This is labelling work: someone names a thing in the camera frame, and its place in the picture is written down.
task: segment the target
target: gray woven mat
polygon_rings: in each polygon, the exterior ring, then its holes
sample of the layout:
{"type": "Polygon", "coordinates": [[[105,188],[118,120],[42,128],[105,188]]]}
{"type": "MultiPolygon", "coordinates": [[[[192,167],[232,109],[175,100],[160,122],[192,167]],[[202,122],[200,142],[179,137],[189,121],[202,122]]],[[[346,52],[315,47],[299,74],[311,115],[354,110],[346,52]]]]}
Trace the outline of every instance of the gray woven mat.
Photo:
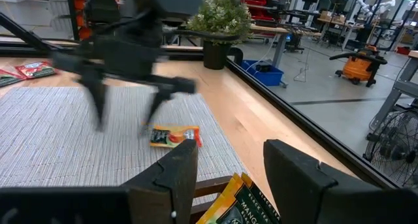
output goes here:
{"type": "MultiPolygon", "coordinates": [[[[0,98],[0,187],[120,185],[164,156],[138,137],[152,88],[114,87],[103,133],[82,88],[14,88],[0,98]]],[[[197,180],[244,172],[201,95],[176,95],[156,124],[198,125],[197,180]]]]}

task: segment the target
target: standing fan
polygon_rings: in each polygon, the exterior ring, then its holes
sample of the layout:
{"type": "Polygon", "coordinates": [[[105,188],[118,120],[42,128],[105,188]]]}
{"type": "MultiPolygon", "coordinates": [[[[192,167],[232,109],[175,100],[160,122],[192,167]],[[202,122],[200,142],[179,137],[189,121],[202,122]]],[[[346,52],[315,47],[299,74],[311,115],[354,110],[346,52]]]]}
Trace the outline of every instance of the standing fan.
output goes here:
{"type": "Polygon", "coordinates": [[[418,186],[418,112],[389,115],[368,140],[365,159],[401,186],[418,186]]]}

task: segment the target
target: potted plant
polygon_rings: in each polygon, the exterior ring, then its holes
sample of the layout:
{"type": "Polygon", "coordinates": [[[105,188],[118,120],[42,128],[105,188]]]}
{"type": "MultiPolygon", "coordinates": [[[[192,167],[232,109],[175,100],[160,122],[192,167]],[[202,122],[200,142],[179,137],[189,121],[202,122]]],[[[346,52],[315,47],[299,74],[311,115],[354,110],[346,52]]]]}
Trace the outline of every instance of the potted plant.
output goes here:
{"type": "Polygon", "coordinates": [[[248,7],[238,6],[231,0],[204,0],[199,13],[187,23],[192,31],[205,31],[214,35],[239,35],[233,42],[203,39],[203,63],[209,69],[222,69],[232,44],[242,42],[248,37],[251,14],[248,7]]]}

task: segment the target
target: black flower pot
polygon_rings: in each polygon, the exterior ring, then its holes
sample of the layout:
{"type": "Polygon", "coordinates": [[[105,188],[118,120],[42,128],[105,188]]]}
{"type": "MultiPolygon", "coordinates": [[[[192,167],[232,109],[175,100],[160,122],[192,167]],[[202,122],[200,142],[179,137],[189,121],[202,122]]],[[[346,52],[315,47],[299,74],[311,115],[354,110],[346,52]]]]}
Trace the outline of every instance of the black flower pot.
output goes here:
{"type": "Polygon", "coordinates": [[[227,54],[231,44],[217,44],[203,42],[203,65],[212,70],[221,70],[227,63],[227,54]]]}

